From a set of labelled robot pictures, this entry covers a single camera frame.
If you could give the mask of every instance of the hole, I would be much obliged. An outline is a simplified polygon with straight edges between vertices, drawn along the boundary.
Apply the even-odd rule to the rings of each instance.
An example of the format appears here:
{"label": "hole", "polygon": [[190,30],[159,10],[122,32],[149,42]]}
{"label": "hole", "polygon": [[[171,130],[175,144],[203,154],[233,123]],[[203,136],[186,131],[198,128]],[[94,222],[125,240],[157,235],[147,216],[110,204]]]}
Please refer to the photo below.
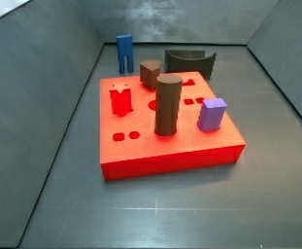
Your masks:
{"label": "hole", "polygon": [[195,83],[194,83],[194,81],[193,80],[187,80],[186,82],[182,82],[182,84],[181,84],[183,87],[185,86],[194,86],[195,85]]}
{"label": "hole", "polygon": [[199,103],[199,104],[201,104],[201,103],[202,103],[202,101],[203,101],[203,99],[205,99],[203,97],[197,97],[197,98],[195,98],[197,103]]}
{"label": "hole", "polygon": [[150,110],[155,111],[155,100],[151,100],[149,103],[147,103],[147,107]]}
{"label": "hole", "polygon": [[138,136],[139,136],[139,133],[138,133],[137,131],[131,131],[131,132],[129,133],[129,135],[127,135],[127,137],[129,137],[130,139],[135,139],[135,138],[138,138]]}
{"label": "hole", "polygon": [[191,98],[185,98],[183,103],[185,103],[185,105],[191,105],[194,102],[193,102]]}
{"label": "hole", "polygon": [[123,133],[114,133],[113,134],[113,140],[115,141],[115,142],[119,142],[119,141],[123,141],[125,140],[125,134]]}

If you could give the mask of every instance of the red base block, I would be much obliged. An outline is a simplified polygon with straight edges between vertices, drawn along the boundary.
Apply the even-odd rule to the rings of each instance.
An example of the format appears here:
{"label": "red base block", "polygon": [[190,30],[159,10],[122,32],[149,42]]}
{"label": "red base block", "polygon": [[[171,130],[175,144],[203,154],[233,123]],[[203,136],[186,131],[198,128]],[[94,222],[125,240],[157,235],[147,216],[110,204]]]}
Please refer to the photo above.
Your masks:
{"label": "red base block", "polygon": [[[202,166],[234,163],[245,141],[225,113],[221,128],[203,132],[197,127],[199,99],[214,98],[198,73],[177,73],[182,85],[177,115],[177,133],[154,133],[155,92],[139,83],[139,77],[101,80],[99,93],[99,164],[105,180],[150,175]],[[123,117],[111,112],[109,88],[121,82],[130,87],[133,111]]]}

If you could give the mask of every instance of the small brown block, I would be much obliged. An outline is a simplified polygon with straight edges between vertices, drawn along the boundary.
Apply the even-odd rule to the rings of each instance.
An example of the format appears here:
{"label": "small brown block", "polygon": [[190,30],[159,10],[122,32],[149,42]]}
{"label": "small brown block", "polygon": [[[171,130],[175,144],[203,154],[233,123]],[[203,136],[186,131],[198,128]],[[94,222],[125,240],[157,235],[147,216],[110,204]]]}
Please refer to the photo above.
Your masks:
{"label": "small brown block", "polygon": [[165,74],[157,77],[155,87],[155,134],[175,134],[175,119],[182,79],[178,75]]}
{"label": "small brown block", "polygon": [[143,60],[139,62],[139,82],[149,89],[155,89],[159,68],[159,60]]}

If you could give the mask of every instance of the round hole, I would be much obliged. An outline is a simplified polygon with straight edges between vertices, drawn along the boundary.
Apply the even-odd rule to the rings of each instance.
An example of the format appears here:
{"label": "round hole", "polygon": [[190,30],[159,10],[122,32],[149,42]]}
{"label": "round hole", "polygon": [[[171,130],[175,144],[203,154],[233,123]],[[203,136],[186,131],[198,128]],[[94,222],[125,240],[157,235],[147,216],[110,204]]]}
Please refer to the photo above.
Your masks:
{"label": "round hole", "polygon": [[155,100],[151,100],[149,103],[147,103],[147,107],[150,110],[155,111]]}
{"label": "round hole", "polygon": [[130,139],[135,139],[135,138],[138,138],[138,136],[139,136],[139,133],[138,133],[137,131],[131,131],[131,132],[129,133],[129,135],[127,135],[127,137],[129,137]]}

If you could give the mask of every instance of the gray wall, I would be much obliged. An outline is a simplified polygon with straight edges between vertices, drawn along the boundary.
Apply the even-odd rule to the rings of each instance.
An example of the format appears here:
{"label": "gray wall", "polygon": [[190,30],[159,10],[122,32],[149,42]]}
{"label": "gray wall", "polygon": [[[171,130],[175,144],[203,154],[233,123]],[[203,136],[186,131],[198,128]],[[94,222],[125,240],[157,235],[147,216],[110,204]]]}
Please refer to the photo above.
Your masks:
{"label": "gray wall", "polygon": [[0,19],[0,246],[17,246],[102,42],[74,0]]}
{"label": "gray wall", "polygon": [[302,116],[302,0],[281,0],[247,47]]}
{"label": "gray wall", "polygon": [[79,0],[105,42],[246,44],[277,0]]}

